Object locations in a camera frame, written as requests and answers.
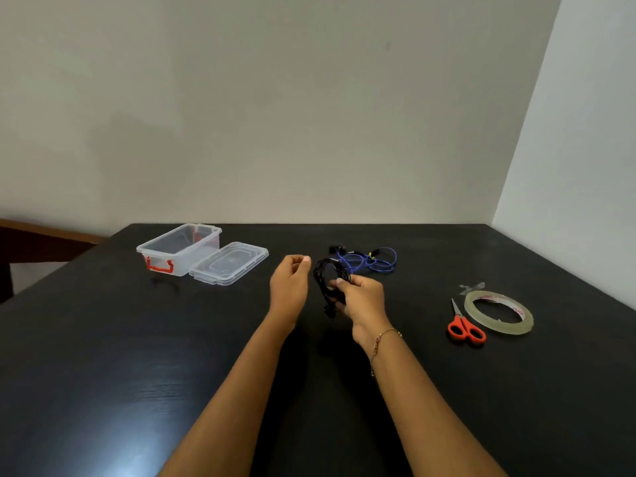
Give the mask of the person's left hand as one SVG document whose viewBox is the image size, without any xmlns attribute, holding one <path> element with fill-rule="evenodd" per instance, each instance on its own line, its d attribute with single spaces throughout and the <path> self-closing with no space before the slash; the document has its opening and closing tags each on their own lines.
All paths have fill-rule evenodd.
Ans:
<svg viewBox="0 0 636 477">
<path fill-rule="evenodd" d="M 290 272 L 288 256 L 285 256 L 270 279 L 268 314 L 276 321 L 293 328 L 306 303 L 309 274 Z"/>
</svg>

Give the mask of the person's right hand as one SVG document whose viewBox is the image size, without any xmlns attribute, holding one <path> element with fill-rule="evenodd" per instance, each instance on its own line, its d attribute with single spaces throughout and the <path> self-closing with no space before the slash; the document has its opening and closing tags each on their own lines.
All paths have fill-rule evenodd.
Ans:
<svg viewBox="0 0 636 477">
<path fill-rule="evenodd" d="M 345 303 L 337 301 L 336 307 L 352 321 L 354 340 L 366 352 L 372 352 L 377 336 L 392 328 L 386 314 L 384 287 L 377 280 L 361 275 L 351 275 L 349 281 L 354 279 L 359 287 L 343 292 Z M 328 287 L 336 289 L 335 280 Z"/>
</svg>

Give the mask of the person's right forearm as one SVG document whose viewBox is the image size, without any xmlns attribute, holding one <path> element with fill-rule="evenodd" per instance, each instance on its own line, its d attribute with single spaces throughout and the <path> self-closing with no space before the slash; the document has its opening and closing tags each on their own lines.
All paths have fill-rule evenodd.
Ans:
<svg viewBox="0 0 636 477">
<path fill-rule="evenodd" d="M 397 331 L 366 352 L 413 477 L 507 477 L 437 390 Z"/>
</svg>

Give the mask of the person's left forearm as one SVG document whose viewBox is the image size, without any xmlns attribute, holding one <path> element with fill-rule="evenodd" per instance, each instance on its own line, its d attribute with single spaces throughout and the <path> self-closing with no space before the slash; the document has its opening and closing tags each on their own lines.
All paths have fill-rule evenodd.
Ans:
<svg viewBox="0 0 636 477">
<path fill-rule="evenodd" d="M 249 477 L 281 349 L 298 315 L 268 311 L 157 477 Z"/>
</svg>

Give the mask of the clear plastic box lid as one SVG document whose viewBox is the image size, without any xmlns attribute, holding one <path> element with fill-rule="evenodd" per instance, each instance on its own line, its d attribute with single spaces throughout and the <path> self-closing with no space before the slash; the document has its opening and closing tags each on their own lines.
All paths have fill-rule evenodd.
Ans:
<svg viewBox="0 0 636 477">
<path fill-rule="evenodd" d="M 213 286 L 230 286 L 268 255 L 267 248 L 234 241 L 194 264 L 189 275 Z"/>
</svg>

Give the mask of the clear plastic storage box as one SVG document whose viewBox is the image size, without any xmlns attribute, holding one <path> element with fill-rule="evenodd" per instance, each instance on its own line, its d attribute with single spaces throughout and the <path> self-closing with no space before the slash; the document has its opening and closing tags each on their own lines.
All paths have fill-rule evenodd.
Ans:
<svg viewBox="0 0 636 477">
<path fill-rule="evenodd" d="M 221 233 L 217 226 L 188 223 L 137 246 L 136 250 L 149 271 L 182 277 L 219 250 Z"/>
</svg>

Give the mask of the clear adhesive tape roll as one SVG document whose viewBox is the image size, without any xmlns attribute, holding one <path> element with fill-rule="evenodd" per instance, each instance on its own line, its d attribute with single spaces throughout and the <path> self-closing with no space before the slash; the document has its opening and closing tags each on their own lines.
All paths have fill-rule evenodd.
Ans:
<svg viewBox="0 0 636 477">
<path fill-rule="evenodd" d="M 475 322 L 505 335 L 525 335 L 535 325 L 534 316 L 526 306 L 492 291 L 476 290 L 467 293 L 464 308 Z"/>
</svg>

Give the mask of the brown wooden furniture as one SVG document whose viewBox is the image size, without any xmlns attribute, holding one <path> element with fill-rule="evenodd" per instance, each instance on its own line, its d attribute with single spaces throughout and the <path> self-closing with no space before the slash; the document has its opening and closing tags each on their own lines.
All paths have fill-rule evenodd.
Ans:
<svg viewBox="0 0 636 477">
<path fill-rule="evenodd" d="M 14 296 L 11 264 L 69 262 L 107 237 L 0 218 L 0 304 Z"/>
</svg>

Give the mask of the orange-handled scissors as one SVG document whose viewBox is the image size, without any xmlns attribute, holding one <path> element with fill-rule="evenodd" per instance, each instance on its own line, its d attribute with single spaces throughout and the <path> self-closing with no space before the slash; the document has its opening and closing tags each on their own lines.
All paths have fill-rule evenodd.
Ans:
<svg viewBox="0 0 636 477">
<path fill-rule="evenodd" d="M 461 312 L 457 303 L 451 298 L 453 320 L 447 326 L 449 337 L 456 342 L 468 342 L 475 346 L 486 343 L 487 337 L 483 330 L 473 325 Z"/>
</svg>

